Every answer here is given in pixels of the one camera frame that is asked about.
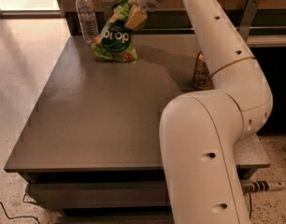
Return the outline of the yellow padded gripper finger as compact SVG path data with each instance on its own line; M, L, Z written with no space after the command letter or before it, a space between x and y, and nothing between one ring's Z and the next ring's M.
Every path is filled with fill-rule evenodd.
M147 11L144 8L132 5L129 16L125 22L125 27L133 31L140 30L147 17Z

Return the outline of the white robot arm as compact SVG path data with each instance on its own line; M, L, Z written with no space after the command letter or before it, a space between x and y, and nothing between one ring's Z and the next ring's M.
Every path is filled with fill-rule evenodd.
M130 0L153 11L163 0ZM217 0L182 0L213 87L172 100L160 148L174 224L250 224L233 146L268 120L273 96L244 39Z

